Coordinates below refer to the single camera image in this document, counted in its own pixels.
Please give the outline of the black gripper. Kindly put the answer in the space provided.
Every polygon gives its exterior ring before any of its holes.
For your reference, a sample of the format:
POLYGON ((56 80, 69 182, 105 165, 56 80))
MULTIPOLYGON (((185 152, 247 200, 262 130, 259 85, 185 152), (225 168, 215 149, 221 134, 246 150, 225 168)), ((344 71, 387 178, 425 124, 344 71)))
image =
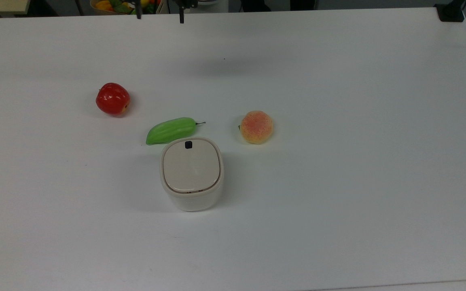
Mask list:
MULTIPOLYGON (((180 24, 184 23, 184 9, 185 8, 197 8, 198 7, 198 0, 175 0, 176 5, 179 7, 179 17, 180 17, 180 24)), ((136 17, 137 19, 141 19, 142 17, 142 5, 141 1, 136 1, 136 17)))

